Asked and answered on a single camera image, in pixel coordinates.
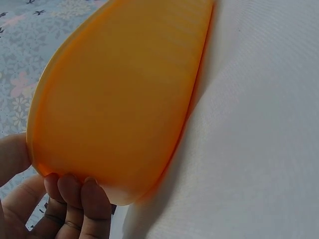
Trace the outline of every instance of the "blue floral bedsheet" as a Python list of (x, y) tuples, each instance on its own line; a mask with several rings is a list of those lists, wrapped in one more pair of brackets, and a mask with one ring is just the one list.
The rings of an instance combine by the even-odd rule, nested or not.
[[(38, 79), (61, 43), (107, 0), (0, 1), (0, 137), (26, 130), (27, 115)], [(0, 189), (3, 198), (33, 168)], [(27, 226), (42, 217), (47, 198)]]

